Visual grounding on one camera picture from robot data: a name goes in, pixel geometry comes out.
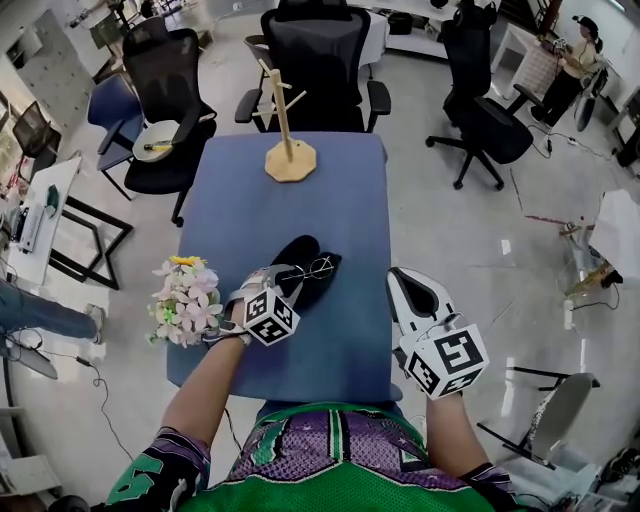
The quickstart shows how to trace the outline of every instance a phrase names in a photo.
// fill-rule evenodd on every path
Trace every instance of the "person's arm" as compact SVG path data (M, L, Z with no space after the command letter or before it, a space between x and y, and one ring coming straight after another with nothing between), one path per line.
M238 301L231 315L231 319L240 325L243 305ZM210 447L244 349L240 338L226 338L216 343L171 400L162 418L162 426L173 428Z
M456 478L489 463L458 393L427 399L427 443L433 466Z
M580 64L580 61L572 56L569 52L564 51L561 55L562 58L567 61L567 64L569 64L569 66L571 66L572 68L582 69L582 64Z
M238 324L242 306L236 304L231 317ZM234 337L209 350L167 407L151 446L131 462L109 493L108 511L177 510L182 501L206 489L211 442L244 348Z

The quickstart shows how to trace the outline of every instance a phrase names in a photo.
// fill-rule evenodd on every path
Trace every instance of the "shelf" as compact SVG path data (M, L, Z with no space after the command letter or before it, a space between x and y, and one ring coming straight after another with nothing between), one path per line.
M429 39L424 30L417 28L414 28L411 34L390 35L387 40L387 48L433 55L434 57L440 57L442 59L447 58L444 45L433 39Z

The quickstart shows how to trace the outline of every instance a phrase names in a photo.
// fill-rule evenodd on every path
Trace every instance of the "mesh chair back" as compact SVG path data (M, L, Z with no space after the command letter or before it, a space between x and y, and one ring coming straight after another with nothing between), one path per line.
M34 101L16 121L13 135L22 148L22 152L29 158L36 158L47 146L54 131L40 110L38 102Z
M267 41L262 34L247 36L244 38L244 44L247 45L249 51L255 57L256 60L262 59L269 69L273 69L273 62L271 62L271 54L269 53L269 47Z
M282 73L282 80L293 86L285 89L287 100L303 90L306 104L314 108L358 105L358 64L369 31L369 14L355 7L328 9L334 18L317 16L316 10L290 10L298 19L280 16L279 9L262 16L271 59Z
M455 96L475 98L487 94L491 87L489 29L465 28L445 21L442 41L449 58Z
M198 37L191 29L165 35L157 28L151 18L131 29L122 45L123 61L145 118L152 123L180 122L189 109L201 105Z

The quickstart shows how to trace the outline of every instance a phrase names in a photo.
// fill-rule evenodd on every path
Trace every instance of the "table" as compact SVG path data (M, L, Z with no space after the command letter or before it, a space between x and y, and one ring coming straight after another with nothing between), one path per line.
M25 279L37 285L44 283L47 265L49 264L49 255L53 246L53 237L56 229L58 229L60 217L62 217L62 206L67 201L71 184L80 169L80 160L78 157L54 165L48 169L43 169L33 177L24 205L30 206L33 203L46 205L49 187L55 185L58 189L60 206L50 219L46 214L43 215L33 252L24 254L17 247L11 247L8 261L9 268L20 279Z
M390 384L382 142L365 133L292 136L317 151L318 167L304 181L277 183L266 174L265 154L280 134L238 135L207 142L191 189L178 253L208 261L223 301L300 235L343 257L331 288L292 337L272 347L251 343L231 392L292 402L400 399ZM167 378L181 385L205 353L203 346L169 344Z
M476 5L484 7L491 0L477 0ZM496 9L500 8L501 0L493 0ZM398 12L406 12L415 16L422 16L430 20L446 21L453 18L458 10L458 2L450 0L442 9L437 9L429 0L349 0L349 5L374 8L391 9ZM404 50L407 52L433 55L441 59L447 58L444 45L430 39L424 29L414 28L410 34L391 34L387 39L387 48Z
M46 214L43 216L33 252L25 254L15 246L10 248L9 269L15 273L19 279L25 279L36 285L42 285L47 273L47 265L51 265L53 268L81 283L90 278L113 290L118 290L119 284L113 271L111 254L133 230L133 226L69 196L69 189L80 168L80 161L80 157L67 160L66 162L53 165L48 169L43 169L33 177L31 185L29 186L27 199L25 200L25 206L29 206L34 202L46 205L49 187L55 185L59 195L58 210L50 219L47 218ZM68 208L73 208L105 224L117 227L120 229L120 233L111 241L108 247L103 248L98 227L89 222L85 217L79 217L70 212ZM53 238L61 217L65 217L91 230L96 246L96 255L88 266L81 265L74 259L53 249ZM98 267L98 264L103 258L108 277L104 277L95 272L95 268Z
M523 85L535 93L544 95L561 69L558 58L544 50L536 36L509 23L491 63L492 73L498 69L507 49L524 55L524 58L509 86L502 91L502 96L511 99L515 92L513 88L515 84Z

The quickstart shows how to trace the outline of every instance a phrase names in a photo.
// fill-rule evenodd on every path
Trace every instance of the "artificial flower bouquet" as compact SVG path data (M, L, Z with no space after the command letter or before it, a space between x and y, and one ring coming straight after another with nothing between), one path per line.
M160 270L153 271L164 276L164 286L152 295L157 302L148 306L149 314L159 323L147 335L150 343L167 340L186 348L201 343L207 331L218 327L223 310L218 276L206 264L196 256L172 256Z

